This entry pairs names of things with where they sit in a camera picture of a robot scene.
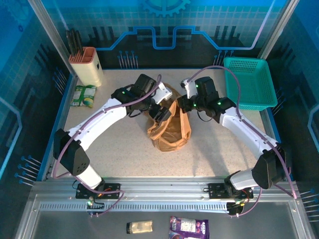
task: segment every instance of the gear logo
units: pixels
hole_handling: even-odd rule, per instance
[[[155,13],[155,16],[166,17],[173,16],[173,13],[179,14],[188,3],[190,0],[143,0],[142,6],[144,10]]]
[[[19,23],[29,17],[29,3],[27,0],[0,0],[0,6],[5,7]]]

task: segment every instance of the green basket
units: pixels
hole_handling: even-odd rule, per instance
[[[226,57],[224,66],[238,78],[241,87],[239,108],[262,111],[277,105],[277,97],[268,64],[263,59]],[[225,71],[227,97],[237,103],[238,88],[234,77]]]

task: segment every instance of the speckled countertop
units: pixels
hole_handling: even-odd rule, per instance
[[[71,107],[65,124],[68,130],[98,110],[119,87],[133,84],[142,73],[156,79],[162,74],[169,83],[185,94],[180,82],[196,69],[105,70],[102,86],[97,89],[94,107]],[[220,97],[226,95],[223,70],[206,70],[198,77],[210,76]],[[243,114],[264,131],[259,112]],[[189,114],[192,133],[190,141],[175,152],[161,152],[147,137],[146,116],[125,117],[107,129],[87,150],[91,165],[102,177],[150,176],[227,176],[253,167],[256,159],[249,149],[230,131],[215,121],[202,122],[195,111]],[[58,172],[65,169],[61,166]]]

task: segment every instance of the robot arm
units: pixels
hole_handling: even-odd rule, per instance
[[[156,84],[152,78],[141,74],[131,88],[119,88],[111,95],[111,98],[92,116],[105,109],[135,101],[146,95]],[[168,100],[172,96],[172,92],[160,83],[159,88],[155,91],[154,96],[150,96],[137,104],[118,107],[113,110],[105,111],[105,114],[99,114],[95,117],[85,129],[77,135],[64,153],[61,164],[73,175],[79,178],[91,189],[99,189],[103,184],[103,179],[90,165],[90,160],[85,151],[90,147],[94,140],[99,137],[112,124],[131,114],[134,110],[147,111],[149,115],[156,121],[161,122],[167,120],[170,111],[161,107],[159,103],[162,100]],[[57,159],[66,142],[80,129],[87,121],[83,121],[74,128],[65,132],[59,129],[54,137],[53,156]]]
[[[178,103],[184,112],[205,111],[207,116],[214,118],[216,122],[221,123],[242,140],[258,160],[254,168],[236,172],[226,178],[225,188],[231,188],[230,192],[254,186],[268,189],[285,177],[282,165],[273,149],[255,131],[244,124],[242,119],[245,119],[256,131],[264,135],[285,158],[285,152],[279,143],[261,132],[241,112],[241,117],[239,117],[235,103],[227,97],[219,97],[210,77],[202,77],[190,82],[184,80],[181,86],[186,89],[186,95],[179,98]]]

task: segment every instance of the green snack package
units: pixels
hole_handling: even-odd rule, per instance
[[[96,86],[76,86],[71,106],[93,107]]]

